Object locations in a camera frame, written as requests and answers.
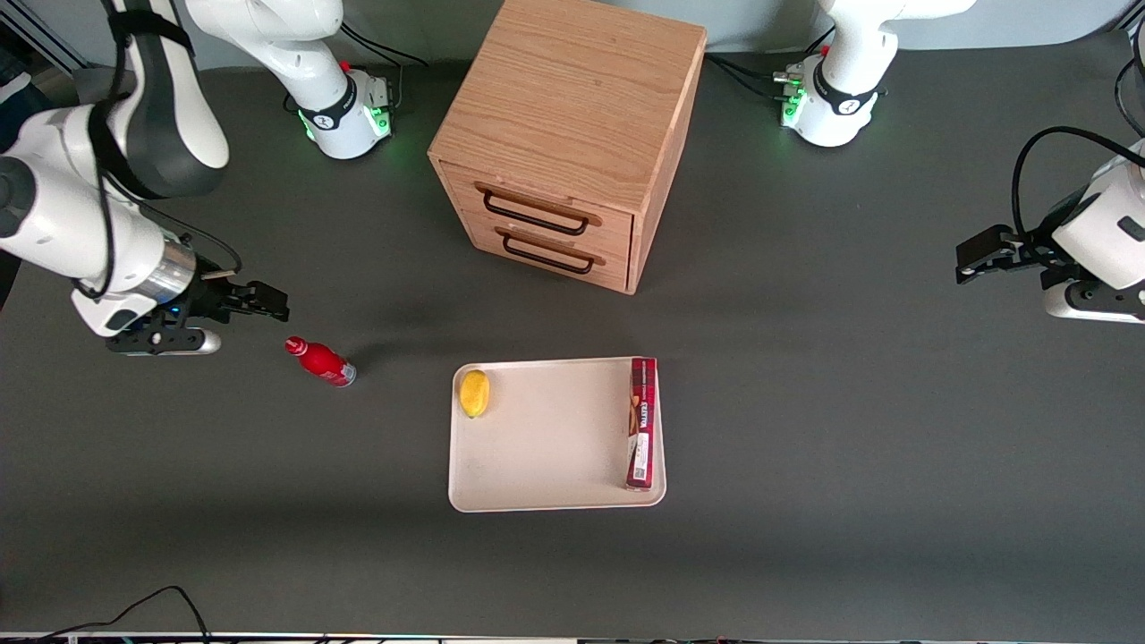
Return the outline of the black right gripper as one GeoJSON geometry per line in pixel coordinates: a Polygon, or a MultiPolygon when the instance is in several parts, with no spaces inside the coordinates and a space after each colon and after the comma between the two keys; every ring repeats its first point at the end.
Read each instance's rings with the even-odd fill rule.
{"type": "Polygon", "coordinates": [[[192,319],[213,319],[226,325],[232,315],[289,322],[289,297],[283,291],[260,281],[240,286],[228,277],[208,280],[206,275],[221,267],[194,251],[189,239],[189,236],[181,236],[176,248],[188,251],[195,260],[194,278],[184,293],[165,304],[165,327],[187,327],[192,319]]]}

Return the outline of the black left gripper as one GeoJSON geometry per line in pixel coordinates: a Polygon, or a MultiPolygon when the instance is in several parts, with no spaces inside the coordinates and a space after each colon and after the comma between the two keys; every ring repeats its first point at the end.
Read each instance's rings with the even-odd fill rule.
{"type": "Polygon", "coordinates": [[[1043,289],[1071,281],[1090,278],[1090,273],[1052,238],[1052,233],[1076,215],[1083,193],[1072,193],[1047,212],[1039,227],[1022,223],[1020,196],[1011,196],[1014,229],[992,225],[956,246],[955,281],[958,285],[996,272],[1022,272],[1041,267],[1043,289]]]}

